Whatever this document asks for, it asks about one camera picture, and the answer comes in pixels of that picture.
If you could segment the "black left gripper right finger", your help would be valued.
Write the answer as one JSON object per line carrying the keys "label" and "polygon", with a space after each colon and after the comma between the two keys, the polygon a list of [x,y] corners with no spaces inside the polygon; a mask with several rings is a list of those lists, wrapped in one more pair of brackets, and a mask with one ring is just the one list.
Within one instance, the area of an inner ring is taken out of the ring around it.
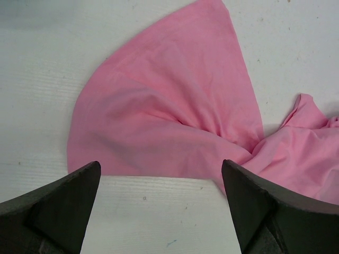
{"label": "black left gripper right finger", "polygon": [[242,253],[338,253],[338,205],[288,190],[231,160],[221,171]]}

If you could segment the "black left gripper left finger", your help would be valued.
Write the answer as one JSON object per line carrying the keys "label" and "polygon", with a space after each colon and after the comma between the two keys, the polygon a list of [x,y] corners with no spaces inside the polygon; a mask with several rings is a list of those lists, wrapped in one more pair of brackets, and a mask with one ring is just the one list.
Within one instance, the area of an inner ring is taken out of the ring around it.
{"label": "black left gripper left finger", "polygon": [[101,177],[99,162],[1,203],[1,253],[80,253]]}

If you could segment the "pink t-shirt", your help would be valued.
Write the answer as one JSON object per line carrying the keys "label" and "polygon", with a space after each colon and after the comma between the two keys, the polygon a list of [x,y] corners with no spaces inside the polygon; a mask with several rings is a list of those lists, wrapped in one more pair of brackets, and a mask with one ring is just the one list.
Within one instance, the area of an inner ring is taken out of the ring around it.
{"label": "pink t-shirt", "polygon": [[108,57],[81,91],[67,168],[210,179],[230,159],[296,193],[338,203],[338,118],[300,94],[269,137],[228,10],[196,1]]}

